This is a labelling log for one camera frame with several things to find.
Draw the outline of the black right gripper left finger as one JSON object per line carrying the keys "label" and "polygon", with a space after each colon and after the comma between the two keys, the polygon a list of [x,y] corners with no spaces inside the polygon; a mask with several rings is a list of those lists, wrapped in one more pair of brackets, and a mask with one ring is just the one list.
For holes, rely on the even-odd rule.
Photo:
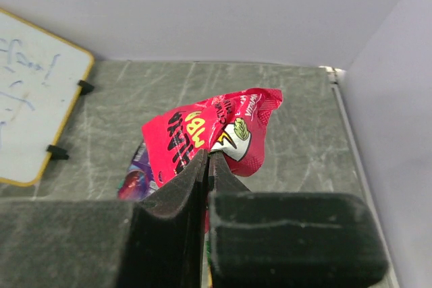
{"label": "black right gripper left finger", "polygon": [[208,153],[199,150],[184,170],[133,214],[117,287],[200,287]]}

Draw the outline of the red snack packet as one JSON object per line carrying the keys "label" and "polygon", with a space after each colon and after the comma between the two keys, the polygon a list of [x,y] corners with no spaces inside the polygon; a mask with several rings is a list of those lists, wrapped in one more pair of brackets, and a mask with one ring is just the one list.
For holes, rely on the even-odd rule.
{"label": "red snack packet", "polygon": [[265,159],[267,125],[283,102],[279,89],[251,88],[174,108],[142,126],[149,171],[140,198],[180,174],[199,150],[222,152],[234,175],[249,177]]}

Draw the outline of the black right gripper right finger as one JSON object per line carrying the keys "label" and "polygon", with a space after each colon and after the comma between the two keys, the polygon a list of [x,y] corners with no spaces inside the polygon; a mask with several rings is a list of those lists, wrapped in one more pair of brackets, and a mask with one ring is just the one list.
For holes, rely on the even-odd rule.
{"label": "black right gripper right finger", "polygon": [[209,267],[214,287],[371,287],[387,254],[358,196],[252,192],[220,152],[209,157]]}

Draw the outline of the purple white snack packet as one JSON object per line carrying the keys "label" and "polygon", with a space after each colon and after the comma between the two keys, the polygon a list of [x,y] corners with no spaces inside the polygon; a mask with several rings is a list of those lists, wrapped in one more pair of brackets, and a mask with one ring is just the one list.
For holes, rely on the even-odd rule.
{"label": "purple white snack packet", "polygon": [[140,143],[120,183],[117,197],[122,200],[144,200],[159,189],[149,162],[144,141]]}

